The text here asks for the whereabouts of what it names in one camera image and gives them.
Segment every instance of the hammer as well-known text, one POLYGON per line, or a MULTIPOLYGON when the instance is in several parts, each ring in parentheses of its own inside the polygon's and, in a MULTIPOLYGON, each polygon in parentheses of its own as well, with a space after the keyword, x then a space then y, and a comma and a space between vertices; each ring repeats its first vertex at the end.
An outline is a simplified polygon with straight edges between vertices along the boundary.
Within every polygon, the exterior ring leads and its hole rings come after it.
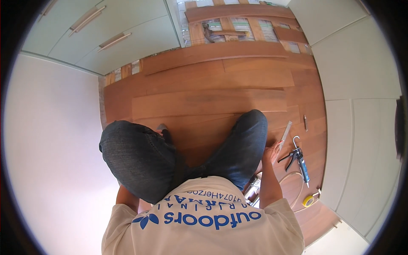
POLYGON ((232 30, 212 31, 209 29, 209 27, 210 26, 208 24, 204 26, 204 36, 210 42, 214 42, 214 40, 211 39, 210 35, 244 35, 246 37, 249 37, 248 31, 232 31, 232 30))

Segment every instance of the man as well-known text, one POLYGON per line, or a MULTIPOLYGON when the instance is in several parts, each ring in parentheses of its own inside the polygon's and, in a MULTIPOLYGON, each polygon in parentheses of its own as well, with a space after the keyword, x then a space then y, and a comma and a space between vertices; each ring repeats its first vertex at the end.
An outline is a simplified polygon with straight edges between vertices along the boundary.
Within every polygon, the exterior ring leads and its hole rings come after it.
POLYGON ((103 158, 121 183, 102 254, 302 254, 300 226, 272 168, 279 143, 265 148, 263 113, 243 114, 195 168, 183 164, 162 129, 116 121, 102 133, 103 158), (242 190, 260 160, 258 209, 242 190), (139 198, 154 206, 138 214, 139 198))

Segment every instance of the cabinet handle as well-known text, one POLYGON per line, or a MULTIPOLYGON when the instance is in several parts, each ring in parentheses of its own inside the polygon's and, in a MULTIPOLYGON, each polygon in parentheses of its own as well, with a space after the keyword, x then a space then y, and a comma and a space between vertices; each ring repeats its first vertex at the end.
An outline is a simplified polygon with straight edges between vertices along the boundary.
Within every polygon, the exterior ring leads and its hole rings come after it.
POLYGON ((79 24, 76 28, 74 28, 72 30, 72 32, 68 35, 68 37, 70 37, 73 33, 77 32, 79 29, 82 28, 82 26, 86 23, 88 23, 89 21, 93 20, 94 18, 96 18, 96 16, 98 16, 101 13, 101 10, 105 9, 105 6, 102 6, 100 9, 96 10, 94 13, 92 13, 89 17, 87 17, 84 21, 81 22, 81 24, 79 24))
POLYGON ((40 20, 42 19, 42 17, 44 17, 45 15, 48 14, 48 12, 51 10, 52 6, 54 6, 54 4, 57 2, 58 0, 52 0, 50 3, 48 3, 48 5, 45 7, 45 10, 43 10, 41 12, 41 16, 38 19, 37 22, 40 22, 40 20))
POLYGON ((124 36, 122 36, 122 37, 120 37, 120 38, 114 40, 113 42, 111 42, 111 43, 107 44, 106 46, 100 48, 100 49, 97 51, 97 53, 100 52, 101 50, 104 50, 104 49, 109 48, 110 46, 112 46, 112 45, 114 45, 114 44, 116 44, 116 43, 122 41, 123 39, 126 39, 126 38, 127 38, 129 35, 131 35, 131 34, 132 34, 132 33, 128 33, 127 35, 124 35, 124 36))

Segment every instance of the cabinet door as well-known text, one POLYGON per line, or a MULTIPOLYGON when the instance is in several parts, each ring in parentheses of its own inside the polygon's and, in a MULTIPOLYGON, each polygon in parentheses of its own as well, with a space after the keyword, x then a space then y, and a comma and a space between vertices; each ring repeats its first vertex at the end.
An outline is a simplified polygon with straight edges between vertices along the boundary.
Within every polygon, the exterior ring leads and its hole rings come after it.
POLYGON ((100 0, 57 0, 46 15, 37 18, 22 49, 48 55, 69 27, 98 2, 100 0))
POLYGON ((96 47, 76 65, 96 73, 107 74, 132 61, 180 46, 169 16, 135 26, 124 31, 123 35, 129 33, 131 35, 126 39, 104 50, 100 51, 101 47, 96 47))
POLYGON ((96 5, 97 9, 104 6, 106 7, 102 9, 102 14, 78 32, 70 36, 72 30, 69 29, 48 56, 75 64, 113 36, 144 22, 167 15, 163 0, 104 0, 96 5))

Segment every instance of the beige t-shirt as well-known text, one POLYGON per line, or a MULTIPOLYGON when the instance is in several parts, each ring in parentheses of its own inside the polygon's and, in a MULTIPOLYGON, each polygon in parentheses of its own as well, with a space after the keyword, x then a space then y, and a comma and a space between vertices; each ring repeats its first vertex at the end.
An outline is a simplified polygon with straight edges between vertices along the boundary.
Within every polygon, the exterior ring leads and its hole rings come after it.
POLYGON ((112 209, 103 255, 300 255, 304 239, 288 201, 264 210, 245 203, 232 182, 218 176, 191 179, 149 211, 124 204, 112 209))

